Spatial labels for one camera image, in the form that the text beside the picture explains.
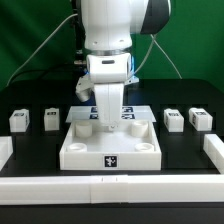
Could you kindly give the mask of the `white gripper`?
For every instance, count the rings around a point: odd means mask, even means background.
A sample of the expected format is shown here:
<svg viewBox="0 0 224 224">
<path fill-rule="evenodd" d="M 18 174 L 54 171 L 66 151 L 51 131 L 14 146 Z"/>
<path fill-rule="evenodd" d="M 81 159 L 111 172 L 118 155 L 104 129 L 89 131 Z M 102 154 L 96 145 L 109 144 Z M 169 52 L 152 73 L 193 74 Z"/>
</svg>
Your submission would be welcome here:
<svg viewBox="0 0 224 224">
<path fill-rule="evenodd" d="M 131 75 L 131 54 L 88 55 L 87 65 L 99 120 L 109 131 L 114 131 L 121 120 L 124 85 Z"/>
</svg>

